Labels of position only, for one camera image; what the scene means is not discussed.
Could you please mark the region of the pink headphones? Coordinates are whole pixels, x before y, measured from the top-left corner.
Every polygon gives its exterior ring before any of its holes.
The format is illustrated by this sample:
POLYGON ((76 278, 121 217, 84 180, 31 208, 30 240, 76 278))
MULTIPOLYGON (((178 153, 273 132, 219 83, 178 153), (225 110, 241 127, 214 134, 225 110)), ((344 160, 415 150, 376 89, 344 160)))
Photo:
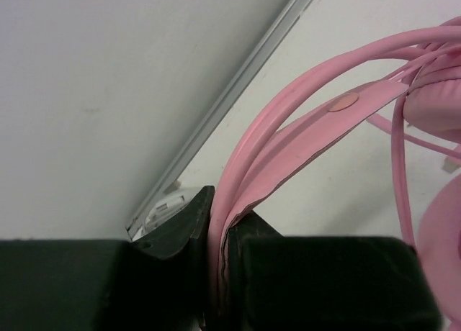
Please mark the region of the pink headphones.
POLYGON ((413 230, 405 143, 459 158, 407 135, 406 125, 460 142, 460 19, 402 32, 338 55, 282 89, 245 131, 212 202, 207 235, 211 307, 230 316, 228 233, 255 206, 362 122, 390 135, 393 190, 405 244, 451 330, 460 328, 460 179, 429 204, 413 230))

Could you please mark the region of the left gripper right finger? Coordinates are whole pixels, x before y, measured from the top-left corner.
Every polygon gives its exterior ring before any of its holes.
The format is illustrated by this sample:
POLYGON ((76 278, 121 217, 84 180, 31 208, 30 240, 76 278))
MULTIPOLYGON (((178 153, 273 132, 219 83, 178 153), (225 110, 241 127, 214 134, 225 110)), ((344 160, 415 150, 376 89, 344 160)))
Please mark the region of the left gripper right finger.
POLYGON ((415 250, 394 237, 285 237, 256 213, 228 233, 230 330, 440 330, 415 250))

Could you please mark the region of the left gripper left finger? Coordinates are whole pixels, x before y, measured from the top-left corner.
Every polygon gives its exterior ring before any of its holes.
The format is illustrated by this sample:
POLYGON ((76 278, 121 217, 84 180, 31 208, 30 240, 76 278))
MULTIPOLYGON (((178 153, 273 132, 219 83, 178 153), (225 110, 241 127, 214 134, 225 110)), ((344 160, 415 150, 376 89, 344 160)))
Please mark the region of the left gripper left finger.
POLYGON ((189 330, 207 298, 215 190, 136 240, 1 242, 3 330, 189 330))

